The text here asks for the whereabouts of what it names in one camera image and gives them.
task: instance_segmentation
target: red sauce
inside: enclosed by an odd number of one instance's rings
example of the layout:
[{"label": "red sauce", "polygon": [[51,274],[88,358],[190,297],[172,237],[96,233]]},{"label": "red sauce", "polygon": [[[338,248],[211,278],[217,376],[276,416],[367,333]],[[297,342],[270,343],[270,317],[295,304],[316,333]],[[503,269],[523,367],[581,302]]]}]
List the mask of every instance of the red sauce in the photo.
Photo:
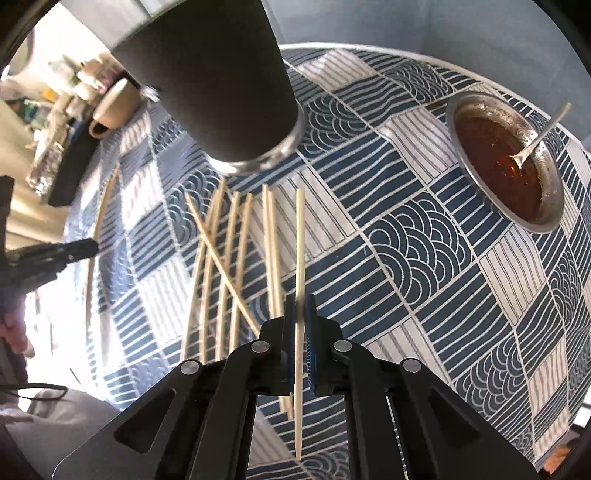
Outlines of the red sauce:
[{"label": "red sauce", "polygon": [[478,175],[499,200],[523,220],[535,220],[542,199],[538,171],[531,157],[519,171],[509,156],[523,149],[521,142],[486,118],[461,119],[456,132]]}]

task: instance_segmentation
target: mug handle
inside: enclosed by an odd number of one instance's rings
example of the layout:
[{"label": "mug handle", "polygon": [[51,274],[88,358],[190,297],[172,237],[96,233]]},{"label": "mug handle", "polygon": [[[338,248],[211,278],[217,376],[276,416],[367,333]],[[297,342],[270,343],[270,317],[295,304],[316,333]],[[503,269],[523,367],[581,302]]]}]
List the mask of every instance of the mug handle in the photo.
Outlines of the mug handle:
[{"label": "mug handle", "polygon": [[113,133],[113,129],[108,128],[104,132],[98,134],[98,133],[95,132],[95,127],[97,125],[101,125],[101,123],[99,123],[97,120],[94,120],[93,119],[93,121],[90,122],[90,125],[88,126],[88,133],[90,134],[90,136],[92,138],[96,138],[97,140],[101,140],[103,138],[108,137],[111,133]]}]

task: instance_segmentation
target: black cable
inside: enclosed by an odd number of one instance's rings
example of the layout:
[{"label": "black cable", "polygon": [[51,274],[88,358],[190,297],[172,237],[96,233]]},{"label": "black cable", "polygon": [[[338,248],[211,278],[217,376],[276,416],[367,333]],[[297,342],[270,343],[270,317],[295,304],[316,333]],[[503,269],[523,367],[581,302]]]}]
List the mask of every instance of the black cable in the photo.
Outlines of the black cable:
[{"label": "black cable", "polygon": [[[25,397],[24,395],[19,395],[15,393],[14,390],[27,390],[29,388],[45,388],[48,390],[57,390],[61,393],[57,397],[51,398],[44,398],[44,397]],[[18,398],[26,398],[27,400],[32,401],[56,401],[61,400],[66,396],[69,391],[68,387],[63,385],[54,385],[51,383],[25,383],[25,384],[6,384],[0,385],[0,391],[4,392],[6,395],[13,395],[14,397]]]}]

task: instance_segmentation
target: wall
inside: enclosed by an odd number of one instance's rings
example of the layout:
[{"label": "wall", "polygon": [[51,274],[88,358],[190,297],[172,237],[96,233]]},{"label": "wall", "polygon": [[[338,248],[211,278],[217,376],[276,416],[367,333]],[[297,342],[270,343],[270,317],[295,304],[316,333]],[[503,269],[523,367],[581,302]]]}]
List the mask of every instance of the wall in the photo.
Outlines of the wall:
[{"label": "wall", "polygon": [[48,63],[65,54],[81,62],[107,50],[62,4],[56,4],[35,26],[35,45],[29,65],[10,79],[29,90],[41,92],[47,85]]}]

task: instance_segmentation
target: blue and white patterned tablecloth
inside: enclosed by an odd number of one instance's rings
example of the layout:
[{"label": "blue and white patterned tablecloth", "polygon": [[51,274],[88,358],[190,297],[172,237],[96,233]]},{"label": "blue and white patterned tablecloth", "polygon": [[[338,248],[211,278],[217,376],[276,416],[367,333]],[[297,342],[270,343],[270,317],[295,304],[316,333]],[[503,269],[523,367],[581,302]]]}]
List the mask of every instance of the blue and white patterned tablecloth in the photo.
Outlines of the blue and white patterned tablecloth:
[{"label": "blue and white patterned tablecloth", "polygon": [[[316,294],[320,314],[376,356],[420,358],[535,461],[568,429],[591,381],[588,154],[562,129],[551,134],[564,216],[554,232],[531,234],[487,207],[462,176],[444,112],[454,93],[479,90],[505,99],[539,129],[547,117],[535,107],[426,57],[344,46],[283,55],[307,112],[305,137],[278,167],[229,179],[223,210],[227,215],[232,191],[256,196],[243,290],[250,308],[260,322],[267,318],[262,184],[278,202],[288,293],[295,192],[304,188],[306,289]],[[183,196],[189,192],[205,212],[218,176],[162,107],[144,106],[97,149],[72,207],[68,240],[92,230],[117,163],[87,351],[96,386],[125,408],[178,363],[197,241]],[[220,244],[225,226],[224,218]],[[83,312],[83,273],[77,264],[60,277],[72,312]],[[218,285],[216,275],[211,318]],[[250,338],[244,326],[242,341]],[[348,477],[343,401],[308,390],[304,399],[301,462],[293,455],[293,422],[276,398],[259,400],[251,478]]]}]

